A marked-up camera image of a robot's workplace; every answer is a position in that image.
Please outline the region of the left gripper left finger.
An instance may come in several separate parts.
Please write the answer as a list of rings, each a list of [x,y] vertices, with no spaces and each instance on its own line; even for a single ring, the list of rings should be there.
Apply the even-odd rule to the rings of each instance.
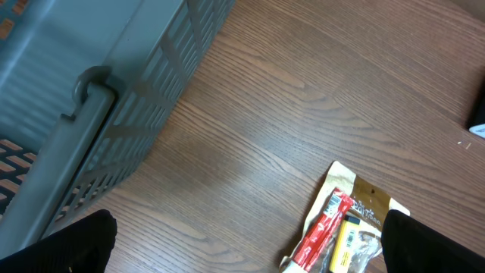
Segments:
[[[103,273],[116,235],[116,219],[101,209],[3,258],[1,273]]]

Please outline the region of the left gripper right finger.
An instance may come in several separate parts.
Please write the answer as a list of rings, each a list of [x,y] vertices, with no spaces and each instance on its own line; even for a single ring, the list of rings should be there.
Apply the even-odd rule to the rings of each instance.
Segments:
[[[395,209],[381,244],[388,273],[484,273],[484,257]]]

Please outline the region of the brown snack pouch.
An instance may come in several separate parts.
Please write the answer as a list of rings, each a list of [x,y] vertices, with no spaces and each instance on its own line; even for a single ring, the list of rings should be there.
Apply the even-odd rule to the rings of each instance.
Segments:
[[[354,253],[348,272],[365,271],[370,260],[382,253],[380,239],[382,237],[383,223],[389,210],[395,209],[405,215],[410,215],[410,211],[406,207],[395,201],[386,192],[360,178],[340,162],[335,161],[328,169],[322,187],[311,204],[308,214],[305,216],[302,237],[291,254],[283,257],[279,267],[280,272],[306,273],[294,263],[293,256],[296,254],[303,237],[327,206],[335,187],[341,189],[354,201],[353,206],[345,216],[354,216],[360,220],[360,231],[354,241]],[[324,247],[310,272],[330,272],[330,260],[343,220],[334,231],[329,243]]]

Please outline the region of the yellow black item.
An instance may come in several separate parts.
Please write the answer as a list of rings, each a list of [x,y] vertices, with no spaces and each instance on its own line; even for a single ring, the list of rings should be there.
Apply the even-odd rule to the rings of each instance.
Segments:
[[[340,226],[336,245],[330,260],[331,273],[347,273],[354,253],[354,241],[360,231],[360,220],[346,215]]]

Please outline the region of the red item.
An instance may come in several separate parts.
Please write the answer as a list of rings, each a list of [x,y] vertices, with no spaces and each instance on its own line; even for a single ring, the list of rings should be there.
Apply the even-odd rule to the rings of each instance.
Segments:
[[[354,201],[341,189],[335,187],[327,206],[318,216],[299,244],[293,261],[304,272],[310,272],[334,231],[339,227]]]

